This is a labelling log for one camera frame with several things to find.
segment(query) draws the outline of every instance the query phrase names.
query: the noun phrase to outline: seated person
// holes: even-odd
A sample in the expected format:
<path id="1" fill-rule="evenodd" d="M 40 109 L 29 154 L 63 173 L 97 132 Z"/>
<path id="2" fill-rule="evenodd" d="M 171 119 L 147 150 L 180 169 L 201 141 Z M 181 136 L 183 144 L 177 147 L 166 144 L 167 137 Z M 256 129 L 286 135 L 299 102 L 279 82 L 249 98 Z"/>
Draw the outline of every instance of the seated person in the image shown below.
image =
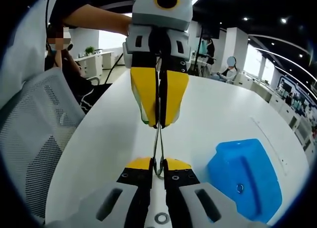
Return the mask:
<path id="1" fill-rule="evenodd" d="M 292 105 L 292 99 L 293 99 L 293 94 L 290 93 L 286 98 L 285 98 L 285 103 L 289 106 Z"/>
<path id="2" fill-rule="evenodd" d="M 237 75 L 238 69 L 236 68 L 237 60 L 235 57 L 231 56 L 227 59 L 228 68 L 220 73 L 213 73 L 210 76 L 210 79 L 227 82 L 228 80 L 234 80 L 235 76 Z"/>
<path id="3" fill-rule="evenodd" d="M 45 70 L 53 67 L 62 69 L 67 84 L 85 113 L 96 103 L 111 84 L 92 85 L 91 81 L 80 74 L 80 66 L 66 49 L 70 39 L 63 38 L 63 27 L 50 26 L 47 32 L 47 51 Z"/>

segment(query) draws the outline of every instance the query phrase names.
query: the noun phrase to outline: white table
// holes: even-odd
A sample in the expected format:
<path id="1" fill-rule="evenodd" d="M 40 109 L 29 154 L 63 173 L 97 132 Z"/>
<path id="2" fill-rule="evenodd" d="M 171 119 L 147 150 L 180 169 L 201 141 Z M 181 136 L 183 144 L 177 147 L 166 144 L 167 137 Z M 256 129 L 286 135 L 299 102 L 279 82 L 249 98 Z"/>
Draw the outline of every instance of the white table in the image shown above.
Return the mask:
<path id="1" fill-rule="evenodd" d="M 82 66 L 86 69 L 85 77 L 99 77 L 103 73 L 103 64 L 106 64 L 106 67 L 111 64 L 111 53 L 113 53 L 113 51 L 102 52 L 100 54 L 77 58 L 75 61 L 83 62 Z"/>
<path id="2" fill-rule="evenodd" d="M 65 219 L 76 212 L 81 197 L 116 181 L 129 161 L 152 156 L 155 132 L 140 119 L 127 71 L 97 101 L 65 148 L 50 185 L 46 221 Z M 165 157 L 190 163 L 200 181 L 206 181 L 205 168 L 218 143 L 259 139 L 283 197 L 269 224 L 284 214 L 309 173 L 300 142 L 268 103 L 252 91 L 215 80 L 190 76 L 179 119 L 162 136 Z M 163 181 L 154 177 L 145 227 L 157 227 L 154 215 L 167 213 L 164 195 Z"/>

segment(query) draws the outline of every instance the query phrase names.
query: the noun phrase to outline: metal washer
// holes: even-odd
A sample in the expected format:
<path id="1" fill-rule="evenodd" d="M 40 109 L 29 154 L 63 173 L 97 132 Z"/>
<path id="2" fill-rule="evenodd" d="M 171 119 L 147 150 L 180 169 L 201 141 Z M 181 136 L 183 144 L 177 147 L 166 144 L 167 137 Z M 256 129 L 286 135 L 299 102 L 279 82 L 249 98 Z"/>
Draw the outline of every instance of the metal washer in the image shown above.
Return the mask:
<path id="1" fill-rule="evenodd" d="M 160 216 L 164 216 L 165 217 L 165 221 L 160 222 L 159 221 L 159 217 Z M 168 223 L 170 219 L 169 219 L 169 215 L 168 214 L 166 214 L 165 212 L 160 212 L 160 213 L 157 213 L 155 215 L 154 220 L 156 221 L 156 223 L 158 223 L 160 225 L 164 225 L 164 224 Z"/>

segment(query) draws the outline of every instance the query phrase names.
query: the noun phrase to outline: office chair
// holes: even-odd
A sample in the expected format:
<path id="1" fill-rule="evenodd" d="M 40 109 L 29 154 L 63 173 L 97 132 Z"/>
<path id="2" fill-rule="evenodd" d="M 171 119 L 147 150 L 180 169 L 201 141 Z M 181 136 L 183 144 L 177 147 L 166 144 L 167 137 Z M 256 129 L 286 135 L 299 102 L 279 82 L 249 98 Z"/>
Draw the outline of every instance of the office chair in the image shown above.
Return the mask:
<path id="1" fill-rule="evenodd" d="M 0 110 L 0 153 L 17 193 L 38 221 L 45 219 L 50 182 L 84 112 L 59 68 L 27 81 Z"/>

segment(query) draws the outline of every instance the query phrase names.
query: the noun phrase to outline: wire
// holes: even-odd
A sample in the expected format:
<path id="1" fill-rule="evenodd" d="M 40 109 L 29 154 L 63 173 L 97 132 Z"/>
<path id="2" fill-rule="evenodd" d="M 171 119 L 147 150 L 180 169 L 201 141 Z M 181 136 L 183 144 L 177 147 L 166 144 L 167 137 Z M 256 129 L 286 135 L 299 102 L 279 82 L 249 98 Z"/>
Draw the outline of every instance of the wire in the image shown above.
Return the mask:
<path id="1" fill-rule="evenodd" d="M 106 79 L 106 81 L 105 81 L 105 84 L 107 83 L 107 81 L 108 81 L 108 79 L 109 79 L 109 77 L 110 77 L 111 72 L 113 71 L 114 67 L 116 67 L 116 65 L 118 64 L 119 60 L 122 58 L 122 56 L 123 56 L 123 53 L 120 55 L 120 57 L 117 59 L 117 61 L 114 63 L 114 65 L 113 65 L 112 68 L 110 69 L 110 72 L 109 72 L 109 74 L 108 74 L 108 76 L 107 76 L 107 79 Z"/>
<path id="2" fill-rule="evenodd" d="M 50 3 L 50 0 L 47 1 L 46 3 L 46 10 L 45 10 L 45 29 L 46 29 L 46 36 L 48 34 L 48 31 L 49 31 L 49 23 L 48 23 L 48 11 L 49 11 L 49 3 Z M 49 47 L 49 50 L 50 50 L 50 53 L 52 52 L 52 48 L 49 44 L 49 41 L 48 41 L 48 38 L 46 37 L 46 44 L 48 45 Z M 56 63 L 56 60 L 55 60 L 55 57 L 53 57 L 54 59 L 54 63 L 55 65 L 58 67 L 58 64 Z"/>

